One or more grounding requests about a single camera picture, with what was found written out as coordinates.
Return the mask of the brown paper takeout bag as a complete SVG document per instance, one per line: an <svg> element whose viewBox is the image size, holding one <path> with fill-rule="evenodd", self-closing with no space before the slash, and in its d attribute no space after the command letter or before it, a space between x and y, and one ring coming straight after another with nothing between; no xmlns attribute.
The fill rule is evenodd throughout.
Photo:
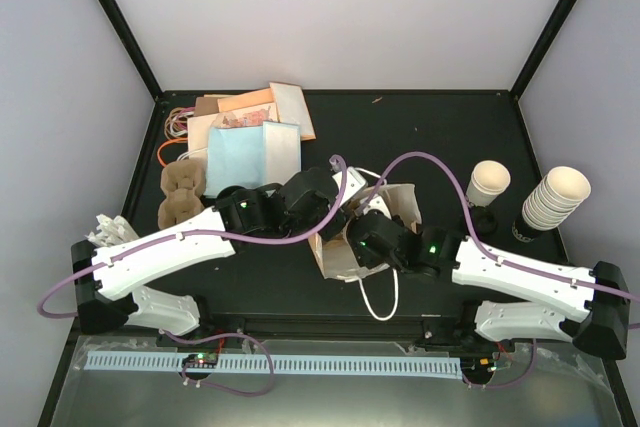
<svg viewBox="0 0 640 427"><path fill-rule="evenodd" d="M362 168L355 168L366 179L366 176L377 180L379 176L371 171ZM368 186L349 203L343 207L350 207L353 203L359 205L368 195L372 187ZM387 218L393 214L398 214L404 223L408 223L413 232L422 222L421 213L415 197L414 184L387 184L383 182L380 191L373 197L371 203L366 207L365 212L379 211ZM364 300L365 306L370 315L377 321L386 322L394 317L399 304L399 276L395 268L386 264L373 269L368 269L358 265L356 258L347 241L347 228L334 239L324 242L319 234L309 238L309 244L313 251L316 263L325 279L334 279L345 283L357 282ZM392 270L394 303L391 312L386 316L379 316L375 313L368 299L363 280L385 270Z"/></svg>

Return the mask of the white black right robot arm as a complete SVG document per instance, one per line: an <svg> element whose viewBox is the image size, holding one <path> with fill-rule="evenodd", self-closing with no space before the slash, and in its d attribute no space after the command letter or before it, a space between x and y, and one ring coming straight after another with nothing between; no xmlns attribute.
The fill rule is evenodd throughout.
<svg viewBox="0 0 640 427"><path fill-rule="evenodd" d="M539 261L438 227L415 233L379 211L352 220L346 240L367 269L386 264L405 275L513 297L506 304L483 301L474 315L457 321L456 341L467 350L487 341L539 339L569 342L605 360L627 356L630 294L614 264L586 268Z"/></svg>

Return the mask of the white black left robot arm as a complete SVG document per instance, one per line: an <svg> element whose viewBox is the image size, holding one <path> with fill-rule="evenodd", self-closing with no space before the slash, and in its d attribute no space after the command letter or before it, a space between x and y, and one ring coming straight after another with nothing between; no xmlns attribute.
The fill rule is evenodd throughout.
<svg viewBox="0 0 640 427"><path fill-rule="evenodd" d="M346 222L343 206L366 185L353 168L312 168L284 184L224 189L194 217L120 245L71 247L80 330L95 335L138 326L207 344L215 323L203 303L150 288L150 282L204 261L227 258L249 243L287 245Z"/></svg>

